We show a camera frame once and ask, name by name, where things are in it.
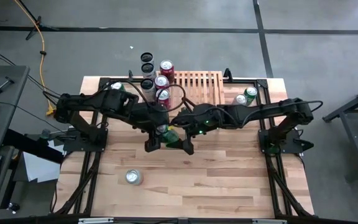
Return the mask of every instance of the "silver can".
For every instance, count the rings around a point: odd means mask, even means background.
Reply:
[[[154,65],[154,56],[150,52],[142,53],[140,61],[142,62],[142,65],[145,63],[151,63]]]
[[[142,74],[143,74],[143,78],[151,78],[152,80],[154,80],[156,77],[154,65],[152,65],[151,63],[143,64],[142,65]]]
[[[164,106],[166,109],[171,109],[171,94],[169,93],[168,90],[157,90],[157,92],[155,93],[155,97],[157,100],[157,103],[161,104],[162,106]]]
[[[142,88],[142,92],[144,97],[148,102],[155,101],[155,85],[151,78],[145,78],[141,81],[140,87]]]
[[[140,185],[143,182],[143,175],[139,170],[129,170],[125,175],[125,179],[129,184]]]
[[[238,94],[234,97],[232,105],[245,105],[247,103],[247,97],[244,94]]]

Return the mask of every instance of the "gray floor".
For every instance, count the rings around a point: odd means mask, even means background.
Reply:
[[[252,0],[25,3],[51,26],[257,28]],[[358,29],[356,0],[260,0],[259,4],[266,29]],[[0,1],[0,19],[8,19],[2,24],[10,26],[31,25],[7,0]],[[40,38],[36,35],[25,41],[26,35],[0,31],[0,53],[18,65],[28,65],[30,74],[38,79]],[[44,32],[44,36],[48,52],[46,84],[60,93],[78,93],[85,75],[126,75],[128,69],[139,74],[139,55],[145,51],[153,52],[156,61],[170,58],[178,70],[229,67],[235,77],[266,77],[257,34]],[[285,79],[288,96],[324,101],[314,114],[315,120],[304,127],[303,135],[315,143],[305,153],[315,213],[358,221],[358,182],[348,184],[344,180],[354,166],[354,150],[339,121],[326,124],[321,120],[358,93],[358,35],[267,35],[266,39],[273,75]],[[19,104],[45,117],[46,102],[33,84],[26,85]],[[36,133],[48,126],[17,110],[12,128]],[[15,199],[22,210],[15,217],[46,214],[52,194],[53,183],[18,188]],[[11,216],[0,211],[0,218]]]

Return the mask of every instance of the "stacked cans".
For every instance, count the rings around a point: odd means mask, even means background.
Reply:
[[[140,56],[140,61],[142,62],[142,75],[143,78],[155,79],[156,73],[154,69],[154,57],[151,53],[143,53]]]

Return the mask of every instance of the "red soda can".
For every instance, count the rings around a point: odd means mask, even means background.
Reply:
[[[170,84],[175,82],[175,68],[170,60],[163,60],[160,63],[160,72],[161,75],[165,76],[169,80]]]
[[[169,86],[168,79],[163,75],[160,75],[159,77],[155,78],[154,82],[155,82],[155,87],[158,90]]]
[[[163,105],[168,110],[171,108],[171,99],[168,90],[157,90],[155,97],[157,99],[157,103]]]

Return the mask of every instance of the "white can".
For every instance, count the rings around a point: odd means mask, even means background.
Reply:
[[[141,81],[140,87],[142,88],[142,92],[144,97],[148,102],[155,101],[155,85],[151,78],[145,78]]]

